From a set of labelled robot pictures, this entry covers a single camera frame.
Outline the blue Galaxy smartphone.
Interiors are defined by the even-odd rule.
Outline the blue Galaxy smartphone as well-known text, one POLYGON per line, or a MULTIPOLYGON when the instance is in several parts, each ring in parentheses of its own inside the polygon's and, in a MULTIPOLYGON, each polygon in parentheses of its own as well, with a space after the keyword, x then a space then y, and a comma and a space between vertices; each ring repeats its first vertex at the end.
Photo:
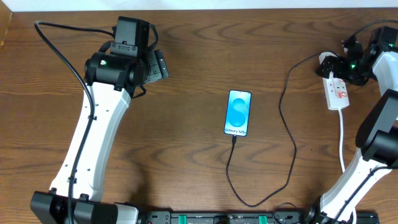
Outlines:
POLYGON ((252 94, 249 91, 230 90, 224 122, 224 133, 245 137, 248 134, 252 94))

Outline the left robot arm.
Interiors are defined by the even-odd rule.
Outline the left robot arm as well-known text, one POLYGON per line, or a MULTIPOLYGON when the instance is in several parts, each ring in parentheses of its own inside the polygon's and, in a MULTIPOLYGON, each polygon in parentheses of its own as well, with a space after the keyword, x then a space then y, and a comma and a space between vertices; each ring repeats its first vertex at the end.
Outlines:
POLYGON ((104 203, 104 175, 114 138, 135 90, 168 77, 150 22, 121 16, 78 76, 83 104, 70 147, 48 192, 35 192, 30 207, 42 223, 146 223, 130 203, 104 203))

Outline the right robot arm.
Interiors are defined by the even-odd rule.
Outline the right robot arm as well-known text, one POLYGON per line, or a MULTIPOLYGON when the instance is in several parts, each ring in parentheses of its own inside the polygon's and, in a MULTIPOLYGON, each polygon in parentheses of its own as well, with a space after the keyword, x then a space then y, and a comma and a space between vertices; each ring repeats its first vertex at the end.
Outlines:
POLYGON ((346 83, 363 86, 377 81, 381 98, 358 129, 356 152, 336 184, 320 196, 306 223, 379 223, 376 213, 357 212, 356 205, 382 177, 397 169, 397 29, 374 29, 367 48, 353 34, 343 41, 345 56, 323 52, 316 74, 323 79, 330 110, 346 103, 346 83))

